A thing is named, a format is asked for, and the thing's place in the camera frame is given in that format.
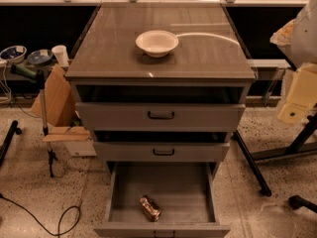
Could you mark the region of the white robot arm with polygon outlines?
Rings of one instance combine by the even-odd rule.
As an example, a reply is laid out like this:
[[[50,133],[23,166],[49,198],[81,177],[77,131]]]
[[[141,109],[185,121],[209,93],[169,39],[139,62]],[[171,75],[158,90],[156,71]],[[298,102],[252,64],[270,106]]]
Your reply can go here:
[[[297,124],[317,103],[317,0],[310,0],[270,37],[296,67],[276,119]]]

